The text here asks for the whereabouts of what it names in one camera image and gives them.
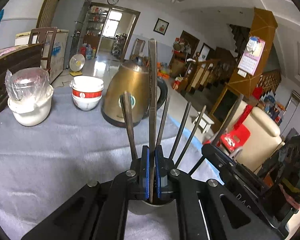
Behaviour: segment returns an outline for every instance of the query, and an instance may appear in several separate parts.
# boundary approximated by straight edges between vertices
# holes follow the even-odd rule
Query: orange box
[[[169,75],[163,74],[163,73],[161,73],[160,71],[158,71],[157,76],[158,76],[158,77],[162,77],[162,78],[166,78],[166,79],[168,79],[168,78],[170,77]]]

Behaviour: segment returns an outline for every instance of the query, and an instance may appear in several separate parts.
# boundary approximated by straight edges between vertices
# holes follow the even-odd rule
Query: white stool
[[[198,121],[200,112],[198,112],[198,116],[192,123],[195,123]],[[213,120],[211,120],[210,117],[208,117],[206,114],[203,114],[202,119],[199,122],[199,126],[202,128],[202,134],[209,131],[211,125],[214,124]]]

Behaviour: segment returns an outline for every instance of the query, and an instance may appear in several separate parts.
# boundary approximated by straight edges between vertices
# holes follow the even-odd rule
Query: red and white bowl
[[[72,82],[74,104],[83,111],[96,107],[102,97],[103,80],[90,76],[77,76]]]

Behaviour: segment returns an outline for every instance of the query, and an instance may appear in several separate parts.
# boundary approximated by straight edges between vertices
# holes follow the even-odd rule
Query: sofa
[[[228,125],[228,131],[233,129],[243,113],[247,103],[242,101]],[[261,164],[277,149],[284,145],[280,137],[280,129],[276,123],[260,108],[254,107],[243,124],[251,135],[243,145],[243,150],[235,160],[248,167],[251,171],[257,170]]]

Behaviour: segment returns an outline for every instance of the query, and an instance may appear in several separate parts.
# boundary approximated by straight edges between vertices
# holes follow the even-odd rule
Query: gold kettle
[[[168,87],[161,77],[157,77],[160,96],[157,101],[157,110],[165,102]],[[143,118],[148,116],[149,107],[149,69],[143,65],[142,58],[134,61],[127,60],[112,78],[102,106],[103,118],[119,127],[126,127],[124,122],[120,96],[125,92],[131,94],[132,121],[136,126]]]

